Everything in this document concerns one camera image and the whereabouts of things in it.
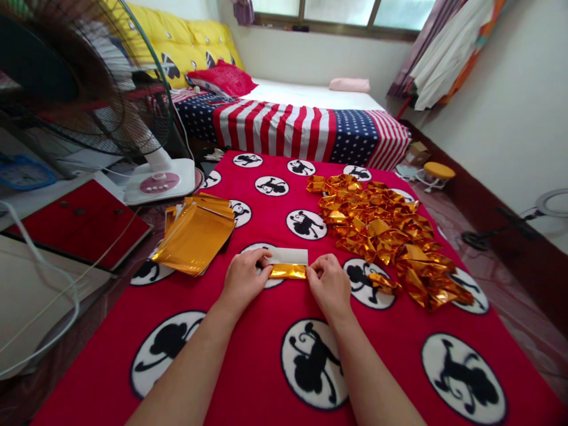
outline folded gold foil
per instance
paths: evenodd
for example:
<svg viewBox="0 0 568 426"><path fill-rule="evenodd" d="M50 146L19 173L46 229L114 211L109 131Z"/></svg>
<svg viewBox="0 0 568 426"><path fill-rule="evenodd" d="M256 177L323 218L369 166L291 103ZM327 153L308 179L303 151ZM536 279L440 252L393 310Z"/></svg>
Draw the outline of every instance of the folded gold foil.
<svg viewBox="0 0 568 426"><path fill-rule="evenodd" d="M202 274L235 228L229 204L207 194L186 198L152 260L191 276Z"/></svg>
<svg viewBox="0 0 568 426"><path fill-rule="evenodd" d="M386 294L404 288L429 311L457 301L474 302L472 294L449 278L456 265L438 252L430 222L417 214L419 201L407 203L382 182L367 188L354 176L310 176L309 192L327 192L319 200L320 216L339 237L336 246L369 263L381 261L396 268L399 282L379 274L368 275L373 287Z"/></svg>
<svg viewBox="0 0 568 426"><path fill-rule="evenodd" d="M306 279L306 266L298 264L275 263L270 272L271 279Z"/></svg>
<svg viewBox="0 0 568 426"><path fill-rule="evenodd" d="M166 232L176 220L176 210L177 209L175 206L166 208L166 221L164 222L164 228Z"/></svg>

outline stack of gold foil sheets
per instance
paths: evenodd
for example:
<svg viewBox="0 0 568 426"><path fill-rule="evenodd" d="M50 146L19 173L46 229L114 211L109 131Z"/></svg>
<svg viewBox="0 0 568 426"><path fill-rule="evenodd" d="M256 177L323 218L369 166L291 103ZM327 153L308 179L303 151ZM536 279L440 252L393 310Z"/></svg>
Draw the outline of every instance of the stack of gold foil sheets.
<svg viewBox="0 0 568 426"><path fill-rule="evenodd" d="M154 262L202 275L235 229L230 201L200 193L166 210L166 233Z"/></svg>

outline tiled floor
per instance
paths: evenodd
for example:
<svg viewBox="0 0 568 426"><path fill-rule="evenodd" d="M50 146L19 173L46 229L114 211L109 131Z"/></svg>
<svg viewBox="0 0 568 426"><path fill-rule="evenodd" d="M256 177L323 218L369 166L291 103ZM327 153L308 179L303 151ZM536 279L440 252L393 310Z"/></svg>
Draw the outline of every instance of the tiled floor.
<svg viewBox="0 0 568 426"><path fill-rule="evenodd" d="M427 194L422 190L422 184L411 183L411 186L482 287L517 343L568 406L568 341L493 253L479 253L460 241L460 234L472 228L444 192ZM42 359L35 373L0 382L1 425L19 426L33 418L122 295L132 275L159 242L163 235L160 212L148 210L143 218L155 226L152 236L137 248L114 282L60 343Z"/></svg>

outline american flag bedsheet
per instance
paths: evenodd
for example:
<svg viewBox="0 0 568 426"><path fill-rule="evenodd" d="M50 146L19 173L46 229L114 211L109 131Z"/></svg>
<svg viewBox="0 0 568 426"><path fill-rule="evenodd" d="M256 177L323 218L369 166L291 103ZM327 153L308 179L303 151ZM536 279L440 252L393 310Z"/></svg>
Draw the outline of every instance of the american flag bedsheet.
<svg viewBox="0 0 568 426"><path fill-rule="evenodd" d="M386 111L298 107L192 91L172 100L188 137L257 154L392 170L411 142L408 129Z"/></svg>

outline window frame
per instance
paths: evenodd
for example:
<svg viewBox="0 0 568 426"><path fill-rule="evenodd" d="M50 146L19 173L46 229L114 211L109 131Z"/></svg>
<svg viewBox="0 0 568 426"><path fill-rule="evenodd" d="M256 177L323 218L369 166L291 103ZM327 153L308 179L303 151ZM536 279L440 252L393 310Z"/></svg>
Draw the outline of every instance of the window frame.
<svg viewBox="0 0 568 426"><path fill-rule="evenodd" d="M404 28L376 27L373 25L379 12L381 0L375 0L371 16L366 26L339 24L335 22L313 21L304 18L306 0L300 0L298 16L275 15L264 12L254 13L253 25L263 28L291 28L295 25L309 27L310 33L335 34L341 36L378 38L388 40L415 41L420 34L417 30L407 30Z"/></svg>

